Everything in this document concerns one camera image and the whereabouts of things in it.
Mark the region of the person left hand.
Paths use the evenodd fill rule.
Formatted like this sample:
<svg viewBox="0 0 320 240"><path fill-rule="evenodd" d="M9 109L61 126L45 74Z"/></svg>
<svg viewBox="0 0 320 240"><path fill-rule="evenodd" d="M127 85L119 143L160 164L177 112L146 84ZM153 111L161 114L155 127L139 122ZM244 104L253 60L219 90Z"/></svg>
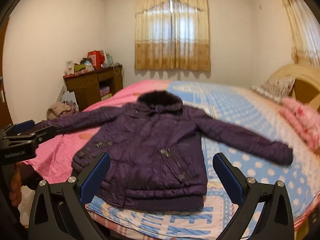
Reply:
<svg viewBox="0 0 320 240"><path fill-rule="evenodd" d="M18 207L22 200L22 193L21 193L22 181L21 181L21 174L19 169L20 164L21 163L15 164L14 174L12 175L12 178L10 181L9 198L10 198L11 204L14 207Z"/></svg>

